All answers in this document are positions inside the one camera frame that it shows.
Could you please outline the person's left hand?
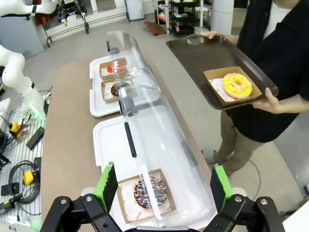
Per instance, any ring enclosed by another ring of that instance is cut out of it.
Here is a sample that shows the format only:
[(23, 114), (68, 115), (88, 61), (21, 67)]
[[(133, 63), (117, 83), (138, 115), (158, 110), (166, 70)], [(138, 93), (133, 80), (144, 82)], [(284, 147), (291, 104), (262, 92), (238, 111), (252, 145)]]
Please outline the person's left hand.
[(281, 114), (283, 113), (283, 106), (280, 104), (280, 101), (273, 96), (269, 88), (265, 89), (265, 101), (257, 101), (252, 103), (253, 108), (266, 111), (272, 114)]

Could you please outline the small black box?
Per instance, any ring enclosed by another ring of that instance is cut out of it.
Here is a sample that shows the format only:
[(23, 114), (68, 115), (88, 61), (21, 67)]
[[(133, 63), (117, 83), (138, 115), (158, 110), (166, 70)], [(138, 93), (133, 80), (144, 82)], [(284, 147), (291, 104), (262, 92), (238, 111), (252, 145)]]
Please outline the small black box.
[(2, 185), (0, 187), (1, 196), (13, 196), (19, 194), (20, 184), (18, 182), (13, 182), (11, 184)]

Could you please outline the brown cardboard donut tray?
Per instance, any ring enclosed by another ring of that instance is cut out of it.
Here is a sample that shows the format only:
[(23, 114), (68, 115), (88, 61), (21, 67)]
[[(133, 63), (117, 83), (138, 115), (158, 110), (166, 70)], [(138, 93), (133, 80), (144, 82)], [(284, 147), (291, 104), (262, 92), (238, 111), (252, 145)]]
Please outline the brown cardboard donut tray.
[(101, 63), (99, 65), (99, 75), (100, 75), (100, 77), (103, 81), (112, 79), (115, 74), (123, 75), (123, 74), (127, 73), (127, 72), (124, 72), (124, 73), (108, 73), (107, 67), (109, 65), (113, 64), (115, 61), (122, 61), (125, 64), (124, 68), (126, 68), (127, 61), (126, 61), (125, 58), (119, 58), (119, 59), (116, 59), (116, 60), (113, 60), (113, 61), (106, 61), (104, 63)]
[(119, 100), (119, 96), (118, 97), (114, 97), (111, 94), (111, 87), (112, 87), (112, 85), (115, 84), (115, 83), (118, 83), (118, 82), (127, 82), (130, 85), (132, 85), (132, 80), (130, 78), (121, 78), (118, 81), (108, 80), (108, 81), (102, 82), (101, 83), (102, 97), (103, 97), (103, 100), (106, 103), (112, 103), (112, 102), (115, 102), (115, 101)]
[[(250, 96), (244, 99), (235, 99), (225, 93), (223, 89), (223, 78), (228, 73), (240, 73), (249, 79), (253, 87)], [(217, 100), (219, 100), (222, 107), (236, 106), (242, 103), (248, 103), (250, 101), (256, 100), (262, 95), (253, 79), (250, 78), (248, 74), (239, 66), (208, 70), (204, 72), (204, 75), (207, 80), (207, 84), (211, 89), (211, 93), (216, 97)]]
[[(162, 170), (152, 170), (149, 172), (149, 177), (150, 176), (160, 178), (168, 187), (168, 198), (162, 206), (158, 206), (160, 215), (166, 216), (173, 213), (176, 210), (175, 202)], [(135, 184), (139, 181), (140, 177), (136, 175), (118, 182), (117, 197), (124, 217), (124, 221), (127, 224), (133, 222), (147, 221), (155, 217), (152, 209), (144, 209), (138, 206), (138, 204), (135, 202), (135, 198), (133, 196), (133, 188)]]

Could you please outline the yellow sprinkled donut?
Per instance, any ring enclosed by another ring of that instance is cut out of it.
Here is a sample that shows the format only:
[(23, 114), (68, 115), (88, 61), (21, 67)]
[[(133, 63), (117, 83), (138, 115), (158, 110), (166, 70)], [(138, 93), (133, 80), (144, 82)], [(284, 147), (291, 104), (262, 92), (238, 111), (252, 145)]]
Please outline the yellow sprinkled donut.
[(223, 89), (235, 99), (244, 99), (250, 96), (253, 87), (246, 76), (240, 73), (228, 73), (223, 78)]

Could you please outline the black frame stand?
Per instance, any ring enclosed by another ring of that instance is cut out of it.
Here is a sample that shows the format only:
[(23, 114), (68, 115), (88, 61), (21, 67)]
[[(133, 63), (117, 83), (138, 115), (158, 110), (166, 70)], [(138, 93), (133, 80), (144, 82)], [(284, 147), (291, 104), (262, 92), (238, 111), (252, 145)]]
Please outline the black frame stand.
[(47, 33), (47, 30), (46, 30), (46, 28), (45, 28), (44, 25), (42, 25), (42, 28), (43, 28), (44, 34), (45, 34), (45, 36), (46, 36), (46, 40), (45, 40), (45, 41), (46, 41), (46, 45), (47, 45), (48, 48), (50, 48), (50, 43), (53, 43), (53, 39), (54, 39), (54, 38), (59, 37), (59, 36), (62, 36), (62, 35), (64, 35), (64, 34), (68, 34), (68, 33), (70, 33), (70, 32), (75, 32), (75, 31), (78, 30), (78, 29), (84, 29), (86, 34), (89, 34), (89, 33), (90, 33), (90, 26), (89, 26), (89, 23), (88, 23), (87, 21), (85, 21), (85, 22), (84, 22), (83, 24), (81, 24), (81, 25), (77, 25), (77, 26), (75, 26), (75, 27), (73, 27), (73, 28), (70, 28), (70, 29), (65, 29), (65, 30), (63, 30), (63, 31), (54, 33), (54, 34), (52, 34), (52, 35), (49, 35), (49, 34)]

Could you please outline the person in black top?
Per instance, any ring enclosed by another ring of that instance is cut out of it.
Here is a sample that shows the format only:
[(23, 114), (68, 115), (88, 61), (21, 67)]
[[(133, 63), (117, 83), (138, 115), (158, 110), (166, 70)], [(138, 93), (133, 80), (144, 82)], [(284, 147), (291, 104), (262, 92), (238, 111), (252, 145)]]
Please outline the person in black top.
[[(250, 0), (236, 47), (278, 87), (281, 101), (302, 98), (309, 111), (309, 0)], [(278, 138), (298, 114), (272, 114), (252, 104), (221, 112), (222, 143), (213, 154), (228, 176)]]

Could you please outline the black shelf cart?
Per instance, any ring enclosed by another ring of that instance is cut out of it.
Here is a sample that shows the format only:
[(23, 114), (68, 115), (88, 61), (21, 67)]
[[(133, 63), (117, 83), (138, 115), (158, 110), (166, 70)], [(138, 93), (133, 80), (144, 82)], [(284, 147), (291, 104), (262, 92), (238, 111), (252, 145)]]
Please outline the black shelf cart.
[(171, 30), (176, 37), (195, 32), (196, 0), (171, 0)]

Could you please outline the red glazed donut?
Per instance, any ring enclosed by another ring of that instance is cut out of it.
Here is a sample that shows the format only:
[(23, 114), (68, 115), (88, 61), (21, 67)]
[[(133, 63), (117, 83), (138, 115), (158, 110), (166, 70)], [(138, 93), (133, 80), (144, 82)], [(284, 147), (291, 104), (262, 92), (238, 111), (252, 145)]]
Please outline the red glazed donut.
[(124, 68), (124, 63), (122, 61), (115, 61), (113, 64), (107, 67), (108, 73), (125, 73), (127, 69)]

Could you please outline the chocolate donut colourful sprinkles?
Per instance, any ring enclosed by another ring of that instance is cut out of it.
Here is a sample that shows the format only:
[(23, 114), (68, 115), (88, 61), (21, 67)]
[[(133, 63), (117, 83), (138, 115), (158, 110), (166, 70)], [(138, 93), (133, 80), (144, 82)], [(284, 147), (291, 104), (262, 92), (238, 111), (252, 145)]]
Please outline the chocolate donut colourful sprinkles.
[[(154, 196), (158, 206), (162, 206), (163, 203), (168, 198), (168, 187), (167, 185), (158, 177), (150, 176), (150, 182), (152, 186), (152, 190), (154, 192)], [(133, 196), (135, 198), (135, 202), (138, 206), (144, 209), (151, 209), (151, 200), (148, 196), (148, 191), (146, 188), (146, 184), (144, 180), (140, 180), (135, 184), (133, 188)]]

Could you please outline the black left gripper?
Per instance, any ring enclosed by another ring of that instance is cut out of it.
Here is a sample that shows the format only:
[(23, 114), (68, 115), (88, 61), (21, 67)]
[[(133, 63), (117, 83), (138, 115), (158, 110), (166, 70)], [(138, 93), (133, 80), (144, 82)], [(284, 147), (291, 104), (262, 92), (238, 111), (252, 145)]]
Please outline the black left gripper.
[(68, 12), (79, 12), (79, 15), (82, 17), (82, 20), (86, 21), (85, 16), (87, 14), (87, 9), (81, 8), (80, 1), (72, 1), (69, 3), (65, 3), (64, 1), (61, 1), (60, 7), (61, 9), (58, 10), (57, 12), (59, 22), (63, 22), (64, 24), (67, 23)]

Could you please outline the person's right hand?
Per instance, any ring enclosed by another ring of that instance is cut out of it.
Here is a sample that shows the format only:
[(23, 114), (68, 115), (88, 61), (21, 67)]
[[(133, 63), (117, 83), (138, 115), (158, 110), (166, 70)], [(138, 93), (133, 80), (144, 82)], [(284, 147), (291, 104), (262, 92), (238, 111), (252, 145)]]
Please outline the person's right hand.
[(217, 32), (217, 31), (210, 31), (210, 32), (208, 32), (206, 35), (205, 35), (205, 37), (207, 38), (207, 39), (209, 39), (209, 40), (212, 40), (212, 39), (214, 39), (214, 38), (217, 38), (217, 37), (225, 37), (225, 35), (224, 34), (222, 34), (222, 33), (220, 33), (220, 32)]

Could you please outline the dark brown serving tray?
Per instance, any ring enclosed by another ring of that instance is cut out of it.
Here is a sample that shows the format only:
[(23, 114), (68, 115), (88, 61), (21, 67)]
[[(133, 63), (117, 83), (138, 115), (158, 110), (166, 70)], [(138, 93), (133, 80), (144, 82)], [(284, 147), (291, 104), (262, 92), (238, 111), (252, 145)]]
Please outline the dark brown serving tray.
[[(204, 38), (202, 43), (190, 43), (190, 39), (202, 37), (200, 34), (192, 34), (182, 39), (168, 41), (166, 45), (185, 68), (211, 107), (217, 110), (227, 110), (264, 100), (266, 88), (269, 88), (274, 96), (279, 94), (279, 89), (273, 81), (230, 41), (217, 37), (212, 40)], [(236, 66), (241, 67), (253, 79), (262, 95), (248, 103), (222, 107), (219, 100), (211, 93), (204, 72)]]

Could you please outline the black flat adapter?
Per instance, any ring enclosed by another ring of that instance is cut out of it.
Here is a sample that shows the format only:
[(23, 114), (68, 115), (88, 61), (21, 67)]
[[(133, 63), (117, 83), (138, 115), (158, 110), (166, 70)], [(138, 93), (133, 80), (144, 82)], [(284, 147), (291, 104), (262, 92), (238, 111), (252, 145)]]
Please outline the black flat adapter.
[(36, 132), (32, 135), (32, 137), (28, 140), (26, 146), (30, 150), (33, 150), (34, 147), (38, 144), (41, 138), (44, 136), (45, 129), (43, 127), (39, 127)]

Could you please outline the chocolate donut orange sprinkles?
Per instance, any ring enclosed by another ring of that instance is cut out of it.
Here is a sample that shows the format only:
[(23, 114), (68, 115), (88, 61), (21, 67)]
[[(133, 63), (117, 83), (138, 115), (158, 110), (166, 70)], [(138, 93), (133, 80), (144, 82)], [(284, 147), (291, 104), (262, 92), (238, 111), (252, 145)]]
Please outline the chocolate donut orange sprinkles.
[(127, 82), (118, 82), (118, 83), (113, 84), (112, 87), (111, 87), (111, 94), (114, 97), (118, 97), (119, 96), (119, 88), (126, 87), (126, 86), (130, 86), (130, 84), (127, 83)]

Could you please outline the grey metal cabinet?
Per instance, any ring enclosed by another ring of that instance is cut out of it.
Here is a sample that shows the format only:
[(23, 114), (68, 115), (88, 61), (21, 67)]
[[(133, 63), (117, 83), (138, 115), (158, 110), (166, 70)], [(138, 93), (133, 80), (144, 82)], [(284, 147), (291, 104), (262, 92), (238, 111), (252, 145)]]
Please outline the grey metal cabinet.
[(34, 21), (24, 17), (0, 17), (0, 44), (26, 59), (44, 51)]

